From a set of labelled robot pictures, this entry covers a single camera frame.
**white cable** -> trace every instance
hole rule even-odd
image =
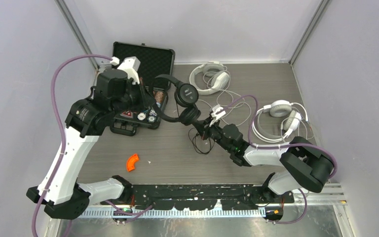
[[[256,112],[255,116],[257,116],[262,110],[263,110],[263,108],[259,109]],[[283,141],[283,139],[281,139],[281,138],[279,138],[279,139],[271,139],[271,138],[267,138],[267,137],[263,136],[261,133],[258,132],[258,130],[257,130],[256,126],[255,126],[255,122],[252,125],[252,131],[254,132],[254,134],[256,135],[256,137],[258,137],[259,139],[261,139],[264,142],[277,143],[277,142]]]
[[[292,107],[292,108],[295,109],[297,112],[300,113],[299,109],[297,109],[296,107]],[[307,121],[306,119],[304,119],[304,118],[303,118],[302,120],[306,121],[306,123],[308,124],[308,127],[309,127],[309,129],[310,129],[310,132],[311,132],[311,134],[312,134],[311,137],[307,138],[307,126],[305,125],[305,123],[302,122],[302,124],[303,124],[303,126],[304,126],[304,129],[306,130],[306,140],[313,139],[313,138],[314,138],[314,133],[313,133],[313,129],[312,129],[312,127],[311,127],[311,123],[310,123],[309,121]]]
[[[229,88],[229,86],[230,86],[231,76],[230,76],[230,72],[227,70],[227,67],[226,67],[226,66],[224,66],[224,67],[225,67],[225,70],[223,70],[223,71],[220,71],[220,72],[206,72],[206,73],[203,75],[203,81],[206,83],[208,89],[211,89],[211,85],[210,85],[209,83],[210,83],[210,81],[211,81],[213,78],[211,77],[208,81],[206,81],[206,80],[205,80],[205,77],[206,77],[207,74],[214,74],[214,75],[215,75],[215,74],[217,74],[217,73],[226,72],[226,73],[229,75],[229,80],[228,80],[228,83],[227,83],[226,88],[225,88],[225,89],[215,89],[215,90],[219,90],[219,91],[221,91],[221,93],[220,93],[220,94],[217,96],[217,98],[216,98],[216,103],[217,103],[218,105],[220,105],[221,107],[225,107],[225,106],[227,106],[227,105],[221,105],[221,104],[219,103],[219,98],[220,98],[221,95],[223,95],[223,93],[226,92],[228,95],[230,95],[230,97],[231,97],[231,101],[234,100],[234,97],[233,97],[232,93],[235,94],[235,95],[237,95],[237,96],[239,96],[239,97],[241,97],[241,95],[239,95],[239,94],[237,94],[237,93],[235,93],[235,92],[233,92],[233,91],[228,90],[228,88]],[[208,106],[210,106],[210,108],[212,108],[212,106],[211,106],[207,101],[204,101],[204,100],[198,100],[198,101],[204,102],[204,103],[206,103]],[[243,99],[242,102],[237,103],[235,106],[233,106],[233,107],[229,107],[230,111],[228,111],[228,112],[226,113],[226,115],[224,115],[224,116],[221,118],[221,120],[222,120],[225,124],[229,125],[229,123],[227,123],[227,122],[224,120],[224,118],[225,118],[226,116],[228,116],[228,115],[229,115],[234,109],[240,108],[240,107],[242,107],[243,105],[247,105],[247,106],[248,106],[248,108],[249,108],[249,115],[246,117],[246,119],[245,119],[243,122],[241,122],[240,124],[236,125],[236,127],[241,126],[242,124],[244,124],[244,123],[250,118],[250,116],[251,116],[251,114],[252,114],[252,108],[249,106],[248,103],[245,102],[245,99]]]

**headphone headband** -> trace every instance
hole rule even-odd
[[[217,70],[217,72],[220,72],[220,71],[224,71],[225,70],[225,67],[222,63],[218,62],[218,61],[210,61],[210,62],[207,62],[205,64],[202,64],[196,68],[194,68],[194,70],[191,72],[191,74],[189,75],[189,83],[191,85],[193,85],[195,87],[195,89],[197,89],[198,93],[200,95],[210,95],[210,94],[213,94],[215,92],[217,92],[216,89],[214,88],[208,88],[208,89],[201,89],[200,87],[198,87],[198,85],[195,83],[195,75],[199,74],[199,73],[207,73],[205,72],[205,69],[215,69]]]
[[[302,115],[299,112],[292,110],[292,106],[294,104],[298,104],[298,103],[290,103],[289,101],[286,101],[286,100],[277,100],[277,101],[274,101],[272,104],[265,105],[263,108],[259,109],[256,115],[258,118],[258,123],[257,123],[258,130],[256,129],[255,124],[252,127],[255,135],[259,139],[265,142],[269,142],[269,143],[280,142],[280,141],[283,141],[284,138],[290,136],[291,133],[298,128],[298,126],[300,125],[300,120],[302,119]],[[274,134],[270,134],[261,127],[259,123],[259,117],[262,113],[268,113],[268,112],[270,113],[272,117],[277,117],[277,118],[284,117],[289,114],[289,116],[286,119],[286,122],[281,125],[281,130],[286,131],[283,134],[283,138],[281,138],[281,135],[277,136]]]
[[[168,74],[161,74],[155,77],[155,79],[158,78],[167,79],[176,87],[174,94],[175,101],[180,106],[186,107],[186,109],[178,118],[173,118],[164,114],[163,111],[158,107],[156,101],[154,101],[151,104],[153,110],[159,115],[161,119],[167,122],[181,122],[185,126],[190,125],[201,115],[201,111],[195,105],[198,100],[198,92],[196,88],[188,83],[183,83],[182,81]],[[151,83],[149,85],[149,94],[153,97],[153,93],[153,83]]]

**black cable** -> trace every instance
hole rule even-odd
[[[179,109],[178,109],[178,103],[175,103],[177,105],[177,113],[178,113],[178,117],[179,117]]]
[[[265,206],[258,206],[258,207],[266,207],[266,206],[268,206],[269,204],[271,204],[271,202],[268,202]]]
[[[209,148],[208,151],[203,152],[202,150],[200,150],[200,148],[198,148],[198,146],[197,146],[197,144],[196,144],[196,139],[197,139],[198,136],[200,136],[200,134],[199,134],[199,133],[196,133],[196,135],[195,135],[194,137],[192,137],[192,138],[191,138],[191,136],[190,136],[190,132],[191,132],[193,129],[195,129],[195,127],[191,128],[191,129],[188,131],[188,138],[189,138],[189,140],[191,141],[192,146],[194,146],[194,150],[195,150],[195,152],[197,152],[198,154],[202,154],[202,155],[207,155],[207,154],[209,154],[210,151],[211,151],[211,150],[213,149],[213,147],[214,147],[214,144],[215,144],[214,140],[212,140],[211,138],[208,138],[208,141],[209,141],[209,144],[210,144],[210,148]]]

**orange object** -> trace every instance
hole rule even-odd
[[[134,163],[136,163],[138,161],[139,161],[139,156],[137,154],[130,156],[130,158],[127,160],[127,164],[126,164],[127,171],[130,172],[130,171],[136,169],[134,167]]]

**gray wall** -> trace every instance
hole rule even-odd
[[[83,52],[54,1],[0,0],[0,237],[31,236],[34,204],[25,192],[41,182],[60,144],[51,77],[78,54]],[[93,78],[86,59],[63,71],[56,90],[62,119],[88,94]],[[39,230],[44,220],[41,210]]]
[[[115,41],[172,48],[176,62],[288,61],[320,0],[66,0],[93,52]]]
[[[379,1],[332,1],[294,69],[359,236],[379,236]]]

